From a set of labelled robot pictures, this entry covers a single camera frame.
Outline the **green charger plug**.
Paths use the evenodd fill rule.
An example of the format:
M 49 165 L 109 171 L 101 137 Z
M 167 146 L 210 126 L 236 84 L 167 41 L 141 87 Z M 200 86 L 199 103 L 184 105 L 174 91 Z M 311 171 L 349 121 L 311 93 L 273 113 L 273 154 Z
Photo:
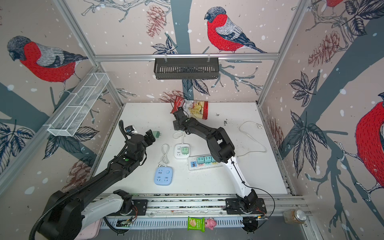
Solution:
M 190 154 L 190 147 L 186 147 L 186 146 L 182 147 L 181 153 L 182 153 L 182 155 L 189 155 Z

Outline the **long white pastel power strip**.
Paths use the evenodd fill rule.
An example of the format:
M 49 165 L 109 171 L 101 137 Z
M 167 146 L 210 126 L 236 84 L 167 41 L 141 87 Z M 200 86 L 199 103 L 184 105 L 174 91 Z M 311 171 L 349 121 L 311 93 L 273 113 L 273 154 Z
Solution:
M 211 155 L 188 157 L 188 168 L 190 171 L 199 171 L 220 167 L 222 167 L 222 165 L 218 163 Z

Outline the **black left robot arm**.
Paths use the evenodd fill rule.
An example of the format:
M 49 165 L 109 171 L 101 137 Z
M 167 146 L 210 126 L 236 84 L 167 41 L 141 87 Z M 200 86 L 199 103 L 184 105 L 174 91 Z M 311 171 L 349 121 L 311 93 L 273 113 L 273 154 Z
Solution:
M 103 191 L 129 176 L 147 159 L 146 149 L 156 138 L 151 130 L 145 135 L 128 133 L 124 122 L 119 129 L 125 138 L 125 145 L 107 164 L 105 170 L 76 188 L 53 193 L 42 215 L 33 225 L 29 239 L 40 233 L 48 240 L 73 240 L 86 227 L 86 207 Z

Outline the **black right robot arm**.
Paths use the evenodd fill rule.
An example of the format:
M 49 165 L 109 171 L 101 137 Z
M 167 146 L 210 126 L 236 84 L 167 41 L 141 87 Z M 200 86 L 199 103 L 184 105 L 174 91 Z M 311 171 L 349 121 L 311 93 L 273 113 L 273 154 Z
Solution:
M 237 196 L 237 206 L 228 208 L 229 211 L 244 214 L 252 214 L 254 212 L 263 215 L 267 214 L 264 200 L 258 197 L 256 191 L 267 191 L 251 187 L 246 181 L 245 176 L 240 170 L 237 158 L 235 156 L 235 146 L 224 128 L 211 128 L 200 123 L 194 118 L 189 118 L 182 108 L 172 113 L 175 117 L 173 121 L 176 131 L 183 131 L 186 134 L 194 134 L 206 140 L 211 156 L 216 162 L 221 164 L 227 171 Z

